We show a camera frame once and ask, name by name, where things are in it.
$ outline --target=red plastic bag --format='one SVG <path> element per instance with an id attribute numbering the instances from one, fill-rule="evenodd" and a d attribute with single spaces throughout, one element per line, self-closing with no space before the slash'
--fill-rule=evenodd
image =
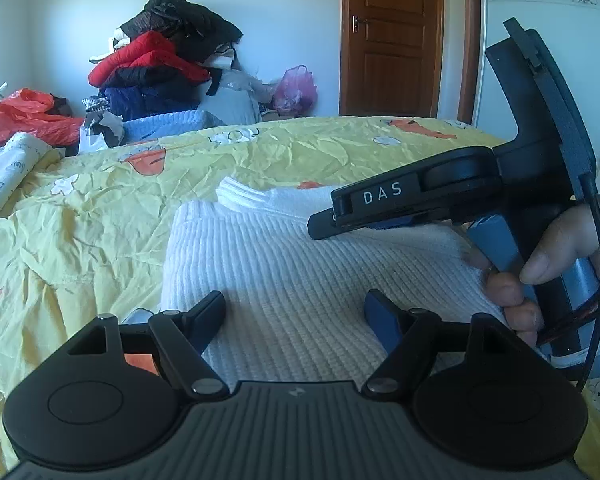
<path id="1" fill-rule="evenodd" d="M 281 116 L 305 114 L 318 99 L 314 74 L 305 65 L 290 68 L 273 95 L 273 107 Z"/>
<path id="2" fill-rule="evenodd" d="M 17 132 L 25 132 L 52 146 L 78 141 L 82 118 L 49 115 L 54 106 L 51 94 L 23 88 L 0 101 L 0 146 Z"/>

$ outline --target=red jacket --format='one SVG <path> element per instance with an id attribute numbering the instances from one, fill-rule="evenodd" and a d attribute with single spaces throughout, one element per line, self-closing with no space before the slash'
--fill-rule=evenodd
<path id="1" fill-rule="evenodd" d="M 196 83 L 207 81 L 210 77 L 200 65 L 176 56 L 174 44 L 160 32 L 150 30 L 98 63 L 89 74 L 89 84 L 99 88 L 119 68 L 159 65 L 173 66 Z"/>

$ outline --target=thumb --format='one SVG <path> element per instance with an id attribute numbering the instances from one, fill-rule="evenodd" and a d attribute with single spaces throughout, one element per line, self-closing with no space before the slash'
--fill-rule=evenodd
<path id="1" fill-rule="evenodd" d="M 591 256 L 598 248 L 598 235 L 588 205 L 572 207 L 547 228 L 520 271 L 520 281 L 538 285 L 557 278 L 578 258 Z"/>

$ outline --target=white bag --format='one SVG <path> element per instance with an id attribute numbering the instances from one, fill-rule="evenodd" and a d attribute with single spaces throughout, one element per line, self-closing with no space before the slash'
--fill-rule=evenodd
<path id="1" fill-rule="evenodd" d="M 112 146 L 109 146 L 105 141 L 103 134 L 94 133 L 92 130 L 94 124 L 100 124 L 101 126 L 109 128 L 112 131 L 113 136 L 117 139 L 117 142 Z M 90 112 L 87 114 L 82 126 L 80 126 L 80 146 L 78 147 L 78 155 L 99 152 L 100 150 L 119 146 L 124 134 L 125 130 L 122 127 L 122 116 L 115 116 L 107 111 Z"/>

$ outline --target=plastic bag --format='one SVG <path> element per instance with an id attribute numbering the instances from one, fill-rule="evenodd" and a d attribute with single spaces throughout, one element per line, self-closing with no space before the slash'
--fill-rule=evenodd
<path id="1" fill-rule="evenodd" d="M 307 113 L 317 99 L 314 74 L 299 65 L 285 72 L 273 95 L 273 107 L 281 116 L 298 117 Z"/>
<path id="2" fill-rule="evenodd" d="M 78 155 L 119 146 L 125 135 L 122 117 L 111 112 L 89 112 L 80 127 Z"/>
<path id="3" fill-rule="evenodd" d="M 76 142 L 82 119 L 47 114 L 53 106 L 51 94 L 28 88 L 0 101 L 0 146 L 16 132 L 34 135 L 51 146 L 68 146 Z"/>

